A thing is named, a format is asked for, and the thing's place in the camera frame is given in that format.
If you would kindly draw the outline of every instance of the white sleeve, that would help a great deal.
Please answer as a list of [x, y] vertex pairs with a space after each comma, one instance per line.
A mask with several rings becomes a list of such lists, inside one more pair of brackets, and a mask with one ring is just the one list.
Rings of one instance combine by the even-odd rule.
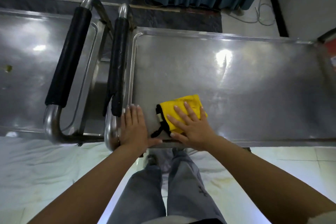
[[323, 213], [314, 218], [310, 218], [307, 224], [335, 224], [336, 223], [336, 211]]

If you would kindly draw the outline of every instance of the finger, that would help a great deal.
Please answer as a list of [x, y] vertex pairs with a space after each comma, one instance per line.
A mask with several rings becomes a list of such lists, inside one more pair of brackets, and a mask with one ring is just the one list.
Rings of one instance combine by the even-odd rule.
[[162, 140], [159, 138], [149, 138], [148, 139], [148, 147], [152, 147], [160, 143], [162, 143]]
[[178, 106], [175, 105], [174, 110], [187, 125], [190, 125], [193, 122]]
[[131, 116], [131, 110], [129, 108], [129, 105], [126, 107], [125, 121], [126, 121], [126, 126], [132, 125], [132, 116]]
[[167, 118], [168, 120], [175, 125], [175, 127], [182, 129], [183, 131], [185, 131], [187, 129], [187, 125], [183, 124], [182, 122], [178, 121], [177, 119], [175, 119], [174, 117], [170, 116], [169, 114], [167, 114]]
[[204, 108], [201, 106], [199, 110], [201, 112], [201, 120], [207, 120], [207, 115], [205, 114]]
[[131, 105], [131, 113], [132, 113], [132, 124], [138, 124], [138, 113], [137, 108], [134, 104]]
[[170, 133], [170, 136], [173, 139], [179, 140], [181, 143], [183, 144], [187, 144], [188, 143], [188, 138], [186, 136], [183, 136], [181, 134], [178, 133]]
[[126, 122], [125, 122], [125, 108], [123, 108], [123, 114], [120, 117], [121, 119], [121, 129], [125, 129], [126, 128]]
[[142, 108], [138, 105], [137, 107], [137, 111], [138, 111], [138, 122], [140, 125], [145, 125], [145, 117], [144, 117], [144, 113], [142, 112]]
[[193, 121], [198, 121], [198, 117], [196, 115], [196, 113], [194, 112], [194, 110], [190, 107], [190, 105], [188, 105], [187, 102], [184, 102], [184, 107], [187, 109], [187, 112], [189, 114], [189, 117], [193, 120]]

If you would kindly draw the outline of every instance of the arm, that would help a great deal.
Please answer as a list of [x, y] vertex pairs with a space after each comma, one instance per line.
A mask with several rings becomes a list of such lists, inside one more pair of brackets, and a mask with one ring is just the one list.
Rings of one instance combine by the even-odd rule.
[[52, 201], [29, 224], [96, 224], [127, 170], [148, 147], [161, 143], [148, 140], [140, 107], [128, 107], [121, 116], [121, 146]]
[[308, 218], [336, 211], [336, 204], [296, 177], [258, 156], [217, 136], [201, 108], [201, 120], [185, 103], [189, 116], [178, 107], [175, 111], [185, 124], [168, 119], [186, 136], [172, 134], [174, 139], [196, 150], [213, 155], [235, 178], [254, 204], [273, 224], [307, 223]]

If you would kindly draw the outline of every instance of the person's left hand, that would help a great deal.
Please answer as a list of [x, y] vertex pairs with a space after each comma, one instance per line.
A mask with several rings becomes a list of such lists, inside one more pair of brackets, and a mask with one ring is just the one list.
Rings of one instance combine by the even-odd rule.
[[162, 143], [161, 139], [148, 138], [144, 114], [140, 106], [127, 106], [121, 115], [120, 145], [129, 145], [144, 153], [147, 148]]

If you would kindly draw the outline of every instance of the stainless steel tray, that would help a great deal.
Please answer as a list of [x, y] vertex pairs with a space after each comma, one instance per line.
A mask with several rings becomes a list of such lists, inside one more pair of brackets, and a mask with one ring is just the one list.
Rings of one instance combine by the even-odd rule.
[[336, 77], [313, 42], [137, 28], [125, 90], [149, 133], [156, 104], [199, 94], [216, 133], [243, 147], [336, 146]]
[[[0, 10], [0, 136], [45, 138], [44, 100], [72, 16]], [[105, 25], [92, 19], [67, 106], [63, 133], [81, 131]]]

